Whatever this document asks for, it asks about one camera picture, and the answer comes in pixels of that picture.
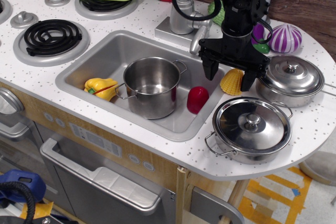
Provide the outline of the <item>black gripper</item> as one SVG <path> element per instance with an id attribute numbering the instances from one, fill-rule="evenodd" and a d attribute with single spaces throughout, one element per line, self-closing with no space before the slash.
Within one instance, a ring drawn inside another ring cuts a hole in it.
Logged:
<path id="1" fill-rule="evenodd" d="M 270 59 L 256 50 L 252 43 L 253 32 L 239 36 L 223 31 L 218 39 L 201 39 L 199 56 L 202 60 L 205 77 L 212 81 L 218 71 L 219 64 L 243 70 L 240 90 L 249 91 L 256 78 L 266 75 Z"/>

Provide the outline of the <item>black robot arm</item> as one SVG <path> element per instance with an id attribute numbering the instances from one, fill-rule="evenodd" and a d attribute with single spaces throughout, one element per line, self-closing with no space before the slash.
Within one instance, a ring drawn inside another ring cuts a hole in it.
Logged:
<path id="1" fill-rule="evenodd" d="M 265 76 L 270 60 L 254 48 L 253 28 L 263 23 L 266 0 L 222 0 L 225 11 L 221 39 L 201 39 L 199 56 L 208 80 L 213 80 L 219 64 L 244 71 L 240 90 L 248 91 L 255 79 Z"/>

